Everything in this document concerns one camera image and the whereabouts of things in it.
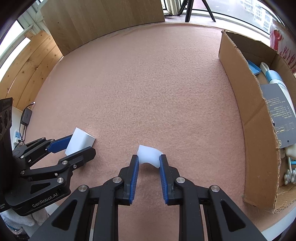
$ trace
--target white power socket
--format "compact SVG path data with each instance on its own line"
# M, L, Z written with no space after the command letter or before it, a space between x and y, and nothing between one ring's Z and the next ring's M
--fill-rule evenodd
M13 135L13 145L16 146L19 143L19 146L22 145L21 137L20 137L20 132L19 130L15 130L14 135Z

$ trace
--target wooden board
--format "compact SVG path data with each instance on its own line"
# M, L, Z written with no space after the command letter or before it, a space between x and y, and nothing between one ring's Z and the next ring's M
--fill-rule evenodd
M44 31L40 31L35 38L33 38L27 46L19 53L13 63L10 65L5 75L0 82L0 99L6 97L7 92L10 89L15 77L20 69L23 67L28 58L34 53L34 51L48 38L48 34Z
M34 51L34 53L28 58L23 67L20 69L6 95L6 98L13 98L14 106L17 106L24 88L26 87L33 73L40 65L41 61L55 46L56 43L52 36L48 36L48 38Z
M120 29L165 21L160 0L50 0L41 13L63 55Z
M35 100L45 79L61 57L61 51L57 46L55 46L40 63L39 67L27 83L16 106L18 109L23 110L27 105Z

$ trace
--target screw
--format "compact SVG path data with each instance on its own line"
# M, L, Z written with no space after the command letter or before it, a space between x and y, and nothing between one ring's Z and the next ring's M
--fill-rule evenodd
M183 177L177 177L176 181L177 181L177 183L184 183L185 182L185 178L183 178Z
M213 192L219 192L220 191L220 187L218 187L217 185L213 185L213 186L211 186L211 190Z
M58 179L57 179L57 182L58 183L62 183L64 181L64 179L62 178L62 177L59 177Z
M114 183L120 183L121 182L121 177L115 177L115 178L113 178L113 182Z
M81 185L81 186L79 186L78 190L79 190L80 192L84 192L84 191L86 191L86 190L87 190L87 185Z

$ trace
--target cardboard box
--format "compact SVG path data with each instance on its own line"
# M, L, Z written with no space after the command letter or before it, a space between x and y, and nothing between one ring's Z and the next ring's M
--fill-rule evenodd
M285 60L260 41L222 31L219 59L231 83L239 108L246 151L244 201L276 213L296 200L296 185L284 185L287 157L281 160L280 146L268 105L259 84L268 84L263 73L255 76L246 61L265 62L282 77L294 106L296 80Z

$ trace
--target power adapter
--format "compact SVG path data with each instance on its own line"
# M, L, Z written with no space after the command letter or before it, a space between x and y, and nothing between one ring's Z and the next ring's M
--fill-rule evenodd
M22 113L20 123L24 126L28 126L30 123L31 115L32 115L32 110L25 108L25 110Z

